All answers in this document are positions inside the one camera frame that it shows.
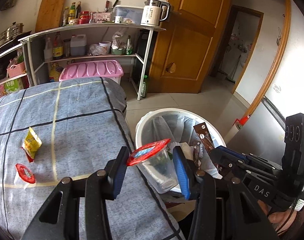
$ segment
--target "wooden cutting board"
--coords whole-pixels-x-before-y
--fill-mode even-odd
[[[65,0],[42,0],[37,15],[35,32],[60,27]]]

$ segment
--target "bed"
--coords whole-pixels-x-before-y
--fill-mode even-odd
[[[0,227],[20,239],[40,206],[65,176],[81,179],[105,167],[122,146],[133,150],[125,122],[126,95],[108,78],[80,78],[20,90],[0,99]],[[20,147],[32,127],[42,146],[32,163]],[[15,185],[15,164],[36,183]],[[159,195],[135,167],[121,193],[107,201],[113,239],[184,239]],[[80,201],[80,239],[85,239]]]

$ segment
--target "trash can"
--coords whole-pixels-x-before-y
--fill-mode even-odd
[[[190,145],[192,140],[198,138],[193,126],[203,122],[206,123],[211,134],[214,147],[220,145],[226,147],[222,136],[213,125],[197,114],[178,108],[159,109],[143,116],[135,128],[135,146],[139,148],[167,138],[170,138],[171,142],[186,142]],[[209,170],[216,169],[209,157],[207,162]],[[179,185],[171,190],[181,192]]]

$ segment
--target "red cup lid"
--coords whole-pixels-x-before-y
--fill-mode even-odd
[[[163,139],[157,142],[148,143],[139,149],[136,149],[132,152],[126,162],[127,166],[133,166],[138,164],[141,161],[144,161],[151,156],[160,152],[169,142],[171,139]]]
[[[35,178],[33,173],[24,165],[17,163],[15,165],[15,169],[18,172],[21,179],[23,179],[27,183],[34,184]]]

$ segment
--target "screw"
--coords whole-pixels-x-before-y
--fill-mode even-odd
[[[105,170],[98,170],[97,172],[96,172],[96,175],[98,175],[98,176],[105,176],[105,174],[106,174],[107,172],[105,171]]]
[[[203,177],[205,175],[205,171],[204,170],[197,170],[196,175],[199,176],[199,177]]]
[[[241,180],[239,178],[237,178],[237,177],[233,177],[231,179],[231,181],[232,181],[233,184],[239,184],[241,182]]]
[[[67,184],[67,183],[69,183],[71,181],[71,179],[69,178],[69,177],[64,177],[62,180],[61,180],[61,182],[63,183],[63,184]]]

